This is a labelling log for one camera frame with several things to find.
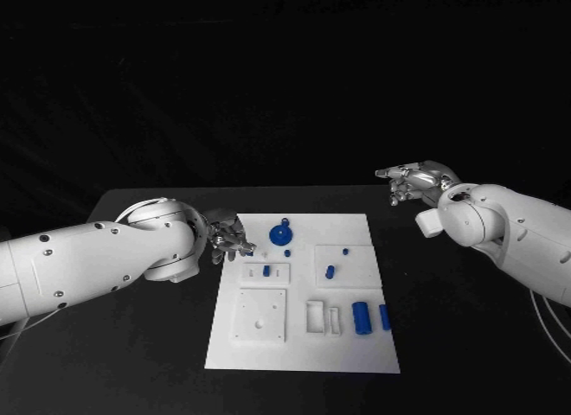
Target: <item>cable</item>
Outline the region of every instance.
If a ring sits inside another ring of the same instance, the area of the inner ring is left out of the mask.
[[[161,197],[158,199],[150,199],[148,201],[139,201],[122,211],[122,213],[115,219],[115,222],[118,222],[137,208],[141,208],[148,203],[161,203],[162,201],[168,201],[168,199],[165,197]]]
[[[551,336],[551,334],[549,334],[548,327],[545,326],[545,323],[543,323],[543,319],[540,318],[539,307],[538,307],[538,303],[535,302],[535,295],[532,294],[532,290],[529,290],[529,292],[530,292],[532,306],[535,307],[535,311],[536,311],[536,313],[538,313],[538,318],[539,318],[540,327],[543,328],[545,333],[546,333],[546,335],[548,335],[548,338],[549,338],[551,342],[553,343],[553,346],[556,347],[556,351],[562,354],[564,358],[566,359],[568,363],[571,364],[569,357],[568,357],[568,356],[566,356],[566,354],[564,353],[564,350],[559,348],[559,346],[558,346],[558,344],[556,344],[556,341],[553,340],[553,337],[552,337],[552,336]]]
[[[62,309],[54,310],[44,318],[41,318],[34,324],[31,324],[30,326],[24,327],[20,331],[15,331],[14,333],[11,333],[10,335],[4,335],[2,337],[0,337],[0,340],[5,339],[7,337],[11,337],[12,335],[18,335],[21,332],[24,332],[27,329],[30,329],[36,324],[40,324],[49,317],[53,316],[53,314],[59,313]]]
[[[559,319],[556,318],[556,313],[551,309],[549,302],[548,302],[548,299],[545,297],[543,297],[543,302],[545,302],[545,305],[548,306],[548,310],[549,310],[551,316],[553,317],[553,320],[556,321],[556,325],[562,329],[564,333],[566,333],[566,336],[569,337],[569,340],[571,340],[569,331],[566,330],[566,327],[564,327],[564,324],[559,322]]]

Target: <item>blue object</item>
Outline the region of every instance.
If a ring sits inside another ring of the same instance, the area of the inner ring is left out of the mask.
[[[327,267],[327,273],[325,273],[325,278],[327,279],[331,279],[333,278],[333,274],[336,273],[336,268],[334,268],[334,266],[328,266]]]
[[[382,329],[389,330],[389,317],[388,317],[388,308],[385,307],[385,304],[379,305],[379,313],[382,314]]]
[[[289,243],[291,237],[289,221],[287,218],[282,218],[281,224],[269,231],[269,240],[276,246],[284,246]]]
[[[354,330],[357,335],[369,335],[370,328],[369,307],[363,301],[351,304],[351,314],[354,315]]]

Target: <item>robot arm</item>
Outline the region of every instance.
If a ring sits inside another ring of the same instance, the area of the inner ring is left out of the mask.
[[[128,225],[100,221],[0,243],[0,325],[122,289],[141,275],[173,283],[193,277],[207,240],[220,252],[213,263],[225,252],[229,259],[252,252],[235,212],[210,213],[207,220],[162,199],[132,211]]]
[[[390,204],[422,198],[416,216],[425,237],[442,231],[483,252],[529,289],[571,307],[571,211],[501,186],[461,183],[451,170],[424,162],[377,170],[390,178]]]

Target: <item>black background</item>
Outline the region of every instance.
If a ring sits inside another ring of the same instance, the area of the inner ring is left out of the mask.
[[[0,21],[14,237],[112,188],[372,184],[425,159],[571,208],[571,3],[131,11]]]

